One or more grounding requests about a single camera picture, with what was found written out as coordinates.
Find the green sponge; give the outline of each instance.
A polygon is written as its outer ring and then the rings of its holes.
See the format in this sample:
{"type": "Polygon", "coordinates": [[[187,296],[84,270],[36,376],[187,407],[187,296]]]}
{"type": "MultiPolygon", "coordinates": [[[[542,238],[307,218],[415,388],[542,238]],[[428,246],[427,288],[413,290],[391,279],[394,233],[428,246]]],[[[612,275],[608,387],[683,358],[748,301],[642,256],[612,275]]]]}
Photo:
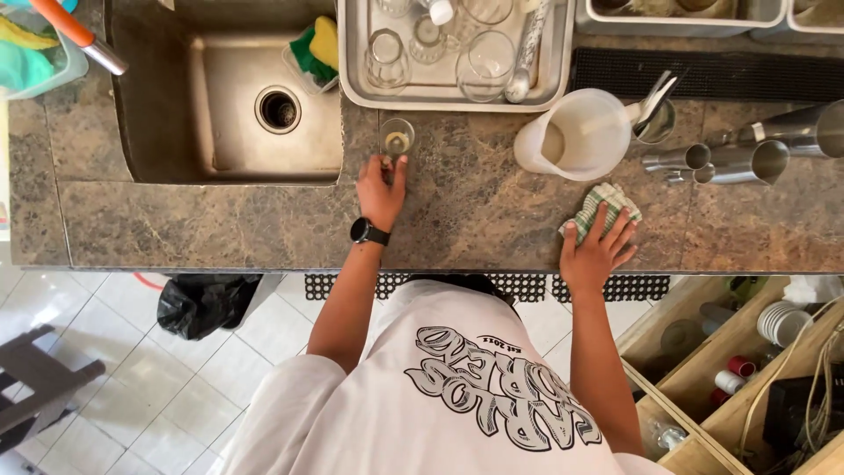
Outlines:
{"type": "Polygon", "coordinates": [[[309,27],[305,30],[305,33],[302,33],[302,36],[300,36],[298,40],[290,42],[290,50],[293,52],[293,56],[296,57],[299,69],[305,71],[306,73],[313,74],[317,79],[330,81],[337,76],[337,71],[332,69],[331,66],[328,66],[316,59],[314,55],[311,54],[310,45],[315,34],[316,30],[314,30],[314,27],[309,27]]]}

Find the sink drain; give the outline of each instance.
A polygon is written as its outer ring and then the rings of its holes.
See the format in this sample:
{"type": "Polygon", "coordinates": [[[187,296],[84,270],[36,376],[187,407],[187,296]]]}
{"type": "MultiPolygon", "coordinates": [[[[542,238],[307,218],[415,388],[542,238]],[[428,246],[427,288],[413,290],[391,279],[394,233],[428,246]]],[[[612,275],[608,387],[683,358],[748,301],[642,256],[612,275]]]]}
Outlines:
{"type": "Polygon", "coordinates": [[[299,125],[299,99],[287,88],[270,86],[255,100],[255,117],[268,132],[287,134],[299,125]]]}

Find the white t-shirt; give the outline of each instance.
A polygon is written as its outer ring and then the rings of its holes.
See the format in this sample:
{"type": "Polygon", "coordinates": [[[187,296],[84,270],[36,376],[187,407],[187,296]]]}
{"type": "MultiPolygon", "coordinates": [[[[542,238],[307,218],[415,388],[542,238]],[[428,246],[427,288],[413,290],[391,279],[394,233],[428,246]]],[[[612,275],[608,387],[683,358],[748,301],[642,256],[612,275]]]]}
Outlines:
{"type": "Polygon", "coordinates": [[[348,376],[304,355],[275,367],[218,467],[225,475],[666,475],[613,454],[498,298],[401,286],[348,376]]]}

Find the wristwatch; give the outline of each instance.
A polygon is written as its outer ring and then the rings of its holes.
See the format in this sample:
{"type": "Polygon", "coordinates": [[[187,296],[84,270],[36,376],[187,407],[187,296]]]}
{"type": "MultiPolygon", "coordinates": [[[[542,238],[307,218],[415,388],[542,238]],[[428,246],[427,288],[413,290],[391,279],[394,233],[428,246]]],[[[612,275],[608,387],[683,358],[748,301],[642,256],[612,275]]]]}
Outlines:
{"type": "Polygon", "coordinates": [[[372,241],[379,243],[382,246],[387,246],[390,242],[390,233],[384,232],[377,227],[372,226],[372,223],[364,218],[358,218],[352,223],[352,231],[349,233],[352,241],[360,244],[364,241],[372,241]]]}

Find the orange faucet handle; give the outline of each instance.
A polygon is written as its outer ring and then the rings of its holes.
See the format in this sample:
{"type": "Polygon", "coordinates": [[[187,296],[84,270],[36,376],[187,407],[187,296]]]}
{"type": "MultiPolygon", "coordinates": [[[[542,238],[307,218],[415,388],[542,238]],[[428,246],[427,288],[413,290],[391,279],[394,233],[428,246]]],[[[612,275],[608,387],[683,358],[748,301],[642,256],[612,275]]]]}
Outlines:
{"type": "Polygon", "coordinates": [[[94,44],[94,34],[56,0],[30,0],[30,3],[56,30],[61,31],[77,46],[84,48],[94,44]]]}

